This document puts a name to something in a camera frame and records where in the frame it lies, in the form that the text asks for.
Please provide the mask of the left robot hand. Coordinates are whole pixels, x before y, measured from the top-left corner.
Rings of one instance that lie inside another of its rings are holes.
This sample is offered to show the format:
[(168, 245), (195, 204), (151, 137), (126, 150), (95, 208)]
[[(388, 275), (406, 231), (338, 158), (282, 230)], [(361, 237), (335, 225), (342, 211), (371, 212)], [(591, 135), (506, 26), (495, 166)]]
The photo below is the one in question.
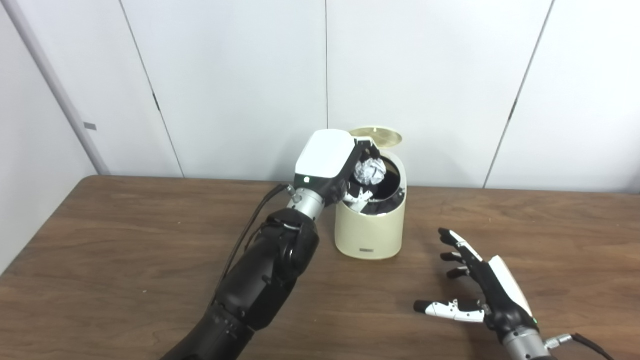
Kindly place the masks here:
[(377, 186), (357, 182), (354, 173), (363, 161), (380, 157), (370, 136), (352, 136), (337, 129), (318, 130), (298, 157), (293, 186), (297, 191), (316, 194), (325, 207), (340, 202), (368, 202)]

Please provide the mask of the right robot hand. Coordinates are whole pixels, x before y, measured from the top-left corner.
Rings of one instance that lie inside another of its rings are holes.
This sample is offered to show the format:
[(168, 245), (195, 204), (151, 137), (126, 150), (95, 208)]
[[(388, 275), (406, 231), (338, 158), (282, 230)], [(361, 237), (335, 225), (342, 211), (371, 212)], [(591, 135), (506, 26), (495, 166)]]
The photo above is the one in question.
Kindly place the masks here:
[(444, 262), (457, 262), (458, 266), (446, 272), (446, 278), (473, 280), (484, 296), (471, 300), (416, 300), (416, 313), (450, 319), (457, 322), (483, 323), (496, 333), (503, 343), (509, 335), (522, 335), (525, 331), (539, 333), (538, 323), (531, 307), (501, 256), (489, 260), (482, 256), (461, 235), (449, 228), (439, 228), (441, 243), (454, 248), (441, 253)]

